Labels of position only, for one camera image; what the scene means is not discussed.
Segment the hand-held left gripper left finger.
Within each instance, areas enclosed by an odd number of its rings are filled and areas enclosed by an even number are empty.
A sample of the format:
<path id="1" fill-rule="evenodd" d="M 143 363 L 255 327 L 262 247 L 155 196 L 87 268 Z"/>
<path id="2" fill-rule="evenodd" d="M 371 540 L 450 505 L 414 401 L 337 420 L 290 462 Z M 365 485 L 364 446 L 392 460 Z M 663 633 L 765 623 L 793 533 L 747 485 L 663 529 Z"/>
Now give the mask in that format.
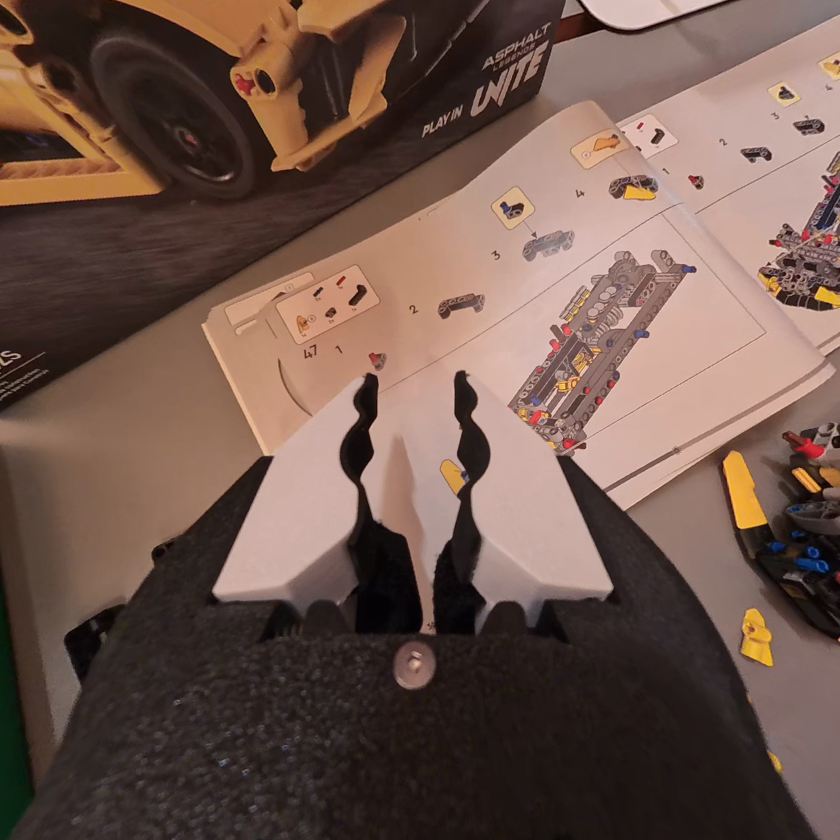
<path id="1" fill-rule="evenodd" d="M 353 380 L 278 448 L 213 587 L 219 602 L 344 602 L 359 583 L 375 374 Z"/>

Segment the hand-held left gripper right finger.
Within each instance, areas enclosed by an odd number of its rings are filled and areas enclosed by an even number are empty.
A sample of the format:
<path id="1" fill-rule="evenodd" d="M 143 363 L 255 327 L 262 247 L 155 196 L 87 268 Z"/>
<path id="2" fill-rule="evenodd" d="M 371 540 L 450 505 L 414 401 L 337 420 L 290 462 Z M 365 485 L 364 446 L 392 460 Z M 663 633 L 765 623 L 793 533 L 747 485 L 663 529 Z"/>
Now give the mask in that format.
<path id="1" fill-rule="evenodd" d="M 453 564 L 484 604 L 602 601 L 613 582 L 553 451 L 464 371 L 455 375 Z"/>

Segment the grey black lego chassis assembly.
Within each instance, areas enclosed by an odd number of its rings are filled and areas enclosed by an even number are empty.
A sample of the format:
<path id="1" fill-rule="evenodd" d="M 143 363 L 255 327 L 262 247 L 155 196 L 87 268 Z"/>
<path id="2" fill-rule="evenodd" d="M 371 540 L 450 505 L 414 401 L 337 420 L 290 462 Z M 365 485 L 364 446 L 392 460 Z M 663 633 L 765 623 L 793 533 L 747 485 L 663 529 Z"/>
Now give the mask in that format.
<path id="1" fill-rule="evenodd" d="M 839 640 L 839 426 L 786 432 L 800 492 L 784 510 L 785 539 L 759 553 L 763 571 L 819 633 Z"/>

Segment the white instruction booklet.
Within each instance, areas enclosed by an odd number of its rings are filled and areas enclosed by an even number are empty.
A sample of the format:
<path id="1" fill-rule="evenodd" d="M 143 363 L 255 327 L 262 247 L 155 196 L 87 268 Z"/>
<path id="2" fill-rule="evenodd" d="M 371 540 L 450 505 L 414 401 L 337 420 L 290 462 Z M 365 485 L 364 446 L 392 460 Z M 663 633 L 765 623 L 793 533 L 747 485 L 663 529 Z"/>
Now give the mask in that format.
<path id="1" fill-rule="evenodd" d="M 826 382 L 838 16 L 616 124 L 553 115 L 441 203 L 210 311 L 263 455 L 364 374 L 473 374 L 632 506 Z"/>

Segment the lego set box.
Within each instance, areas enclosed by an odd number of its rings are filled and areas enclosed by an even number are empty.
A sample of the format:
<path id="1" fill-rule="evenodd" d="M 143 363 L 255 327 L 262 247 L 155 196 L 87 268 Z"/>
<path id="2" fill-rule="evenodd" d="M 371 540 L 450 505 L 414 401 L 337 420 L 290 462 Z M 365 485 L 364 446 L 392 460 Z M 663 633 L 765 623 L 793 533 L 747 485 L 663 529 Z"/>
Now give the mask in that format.
<path id="1" fill-rule="evenodd" d="M 2 410 L 533 98 L 564 2 L 2 2 Z"/>

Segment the green plastic bin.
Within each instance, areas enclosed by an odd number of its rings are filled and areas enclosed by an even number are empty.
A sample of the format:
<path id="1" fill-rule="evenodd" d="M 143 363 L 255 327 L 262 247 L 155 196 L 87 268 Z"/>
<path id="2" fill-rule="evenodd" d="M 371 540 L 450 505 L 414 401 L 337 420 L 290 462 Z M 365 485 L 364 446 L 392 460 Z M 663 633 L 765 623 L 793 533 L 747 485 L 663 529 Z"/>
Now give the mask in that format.
<path id="1" fill-rule="evenodd" d="M 14 647 L 1 591 L 1 838 L 8 839 L 34 796 Z"/>

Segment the white tablet stand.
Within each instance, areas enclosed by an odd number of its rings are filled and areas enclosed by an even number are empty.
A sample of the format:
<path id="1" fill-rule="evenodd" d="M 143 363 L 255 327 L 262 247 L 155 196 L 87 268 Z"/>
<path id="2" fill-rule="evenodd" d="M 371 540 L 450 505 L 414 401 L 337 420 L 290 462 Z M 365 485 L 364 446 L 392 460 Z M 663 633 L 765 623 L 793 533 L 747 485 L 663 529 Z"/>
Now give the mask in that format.
<path id="1" fill-rule="evenodd" d="M 696 14 L 726 1 L 577 1 L 609 29 L 633 33 Z"/>

